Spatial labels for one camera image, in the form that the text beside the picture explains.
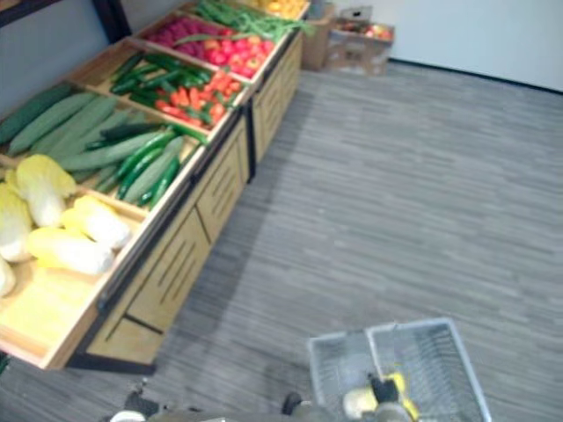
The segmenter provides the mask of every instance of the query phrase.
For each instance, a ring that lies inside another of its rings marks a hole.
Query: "wire basket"
[[[449,319],[387,324],[342,332],[309,342],[311,379],[318,405],[347,421],[343,397],[367,387],[377,366],[399,371],[421,422],[490,422],[469,357]]]

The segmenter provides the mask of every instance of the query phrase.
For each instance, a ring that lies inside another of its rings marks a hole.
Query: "cabinet door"
[[[123,318],[106,338],[97,338],[88,353],[149,365],[163,340],[163,334]]]
[[[132,301],[127,315],[166,332],[197,280],[209,253],[201,220],[191,210],[172,241],[158,254],[157,263],[146,273],[143,288]]]
[[[274,139],[275,131],[282,121],[280,83],[280,72],[276,69],[262,91],[256,94],[252,106],[257,161],[261,161],[266,154],[267,147]]]
[[[196,204],[211,243],[214,243],[219,237],[221,229],[229,219],[230,213],[245,187],[247,160],[240,156],[245,151],[240,148],[242,143],[246,143],[245,128],[242,121],[235,126],[230,135],[235,138],[235,141],[205,185]]]

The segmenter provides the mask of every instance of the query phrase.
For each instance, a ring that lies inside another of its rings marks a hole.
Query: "red fruit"
[[[262,47],[262,51],[266,54],[269,54],[275,48],[274,42],[270,40],[262,41],[260,46]]]
[[[232,55],[234,55],[237,52],[237,50],[235,50],[235,48],[232,45],[229,45],[229,44],[221,46],[221,51],[227,57],[231,57]]]
[[[221,45],[219,44],[219,41],[217,40],[204,40],[203,41],[203,48],[205,48],[206,50],[213,50],[216,48],[220,48]]]
[[[246,40],[235,41],[235,48],[240,52],[245,51],[246,49],[248,49],[248,41]]]
[[[242,59],[242,57],[240,56],[239,53],[234,53],[230,56],[229,58],[229,66],[234,66],[234,65],[242,65],[244,64],[245,61]]]
[[[242,75],[244,68],[245,67],[242,64],[231,64],[231,66],[230,66],[230,70],[235,72],[237,75]]]
[[[262,63],[256,57],[253,57],[246,61],[246,67],[248,69],[253,69],[254,71],[256,71],[256,69],[258,69],[261,65]]]
[[[254,46],[259,46],[260,43],[262,42],[262,39],[258,35],[251,35],[246,40],[248,41],[249,44]]]
[[[252,77],[254,76],[254,72],[255,72],[254,69],[250,69],[250,68],[247,68],[246,66],[244,66],[244,67],[240,70],[239,75],[242,75],[242,76],[244,76],[244,77],[247,77],[247,78],[249,78],[249,79],[252,79]]]
[[[217,66],[223,66],[227,63],[227,56],[224,55],[221,51],[213,49],[209,54],[209,61]]]
[[[260,48],[258,44],[251,44],[251,47],[248,51],[250,52],[251,57],[256,57],[257,55],[262,54],[262,48]]]
[[[242,59],[243,62],[246,62],[248,59],[251,58],[250,51],[248,50],[240,51],[238,55],[240,55],[240,58]]]

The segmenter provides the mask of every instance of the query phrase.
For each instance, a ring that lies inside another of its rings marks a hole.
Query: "green cucumber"
[[[127,73],[132,71],[137,64],[141,62],[144,57],[144,52],[140,51],[135,55],[129,57],[112,75],[112,81],[117,82]]]
[[[181,136],[172,140],[165,148],[162,155],[157,158],[147,170],[145,170],[141,176],[137,178],[133,185],[129,187],[125,197],[123,198],[126,202],[135,203],[141,198],[145,192],[147,192],[162,176],[165,170],[170,165],[170,162],[178,157],[178,154],[182,150],[184,141]]]
[[[161,133],[159,136],[155,136],[150,141],[148,141],[142,148],[138,149],[133,155],[129,156],[121,165],[120,169],[117,171],[120,178],[125,177],[130,171],[139,163],[147,153],[151,152],[155,148],[163,148],[168,142],[176,137],[176,134],[169,130]]]
[[[155,188],[155,192],[152,194],[152,197],[150,198],[150,209],[152,209],[158,203],[158,201],[164,196],[166,189],[168,189],[168,186],[172,184],[174,178],[176,178],[176,175],[178,174],[178,171],[179,171],[179,159],[178,156],[175,156],[170,162],[170,164],[168,164],[168,167],[166,168],[164,174],[162,175],[162,178],[157,182],[157,187]]]
[[[79,136],[73,142],[70,142],[65,149],[61,149],[58,153],[49,153],[55,158],[63,156],[74,156],[86,150],[86,146],[92,142],[101,140],[101,132],[110,130],[115,127],[121,127],[129,119],[129,114],[125,111],[118,110],[113,112],[107,119],[99,123],[96,127],[90,129],[87,134]]]
[[[155,148],[152,151],[149,151],[147,154],[141,158],[141,160],[133,167],[127,176],[123,179],[120,184],[120,188],[117,191],[117,199],[122,200],[127,193],[129,187],[133,185],[133,183],[137,180],[139,176],[145,171],[157,158],[159,158],[165,149],[163,147]]]
[[[51,146],[48,154],[52,157],[65,155],[66,148],[107,119],[116,105],[116,98],[98,97],[94,99],[65,123],[67,128],[64,135]]]
[[[102,130],[100,134],[106,142],[117,141],[129,136],[136,136],[146,134],[147,132],[154,132],[163,126],[162,123],[137,123],[122,125],[112,129]]]
[[[88,103],[93,101],[95,95],[90,92],[81,92],[71,95],[58,103],[50,106],[44,113],[33,120],[11,141],[8,153],[14,156],[25,151],[37,142],[43,135],[55,129],[70,116],[78,113]]]
[[[40,114],[45,112],[54,103],[70,95],[72,86],[65,82],[43,91],[12,113],[0,123],[0,145],[8,142],[24,127],[31,123]]]
[[[94,151],[86,151],[81,154],[76,154],[75,156],[63,157],[59,159],[58,162],[66,171],[98,169],[99,167],[105,167],[106,165],[124,160],[140,149],[145,143],[156,136],[160,136],[160,134],[160,132],[155,132],[138,135],[116,145],[96,149]]]

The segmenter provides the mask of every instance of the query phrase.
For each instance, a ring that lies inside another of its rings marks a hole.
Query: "white wall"
[[[63,0],[0,28],[0,116],[106,45],[90,0]]]
[[[563,0],[334,0],[397,26],[391,56],[563,91]]]

